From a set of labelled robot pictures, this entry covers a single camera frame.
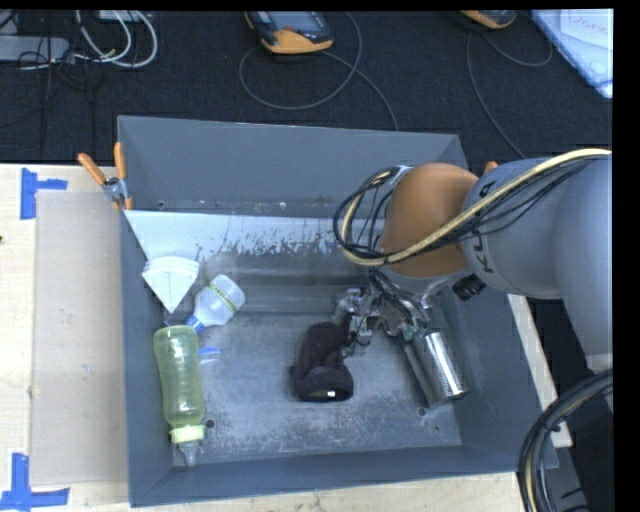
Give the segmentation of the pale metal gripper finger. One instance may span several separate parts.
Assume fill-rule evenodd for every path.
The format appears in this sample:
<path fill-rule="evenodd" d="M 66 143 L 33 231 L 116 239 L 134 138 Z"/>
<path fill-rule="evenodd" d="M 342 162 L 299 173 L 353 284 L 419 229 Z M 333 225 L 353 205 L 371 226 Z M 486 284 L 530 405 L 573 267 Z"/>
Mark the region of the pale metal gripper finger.
<path fill-rule="evenodd" d="M 342 324 L 347 318 L 363 319 L 363 290 L 361 288 L 348 288 L 340 292 L 335 298 L 335 309 L 332 322 L 335 325 Z"/>
<path fill-rule="evenodd" d="M 358 347 L 367 347 L 373 336 L 367 318 L 351 318 L 347 324 L 347 340 L 343 348 L 343 356 L 351 357 Z"/>

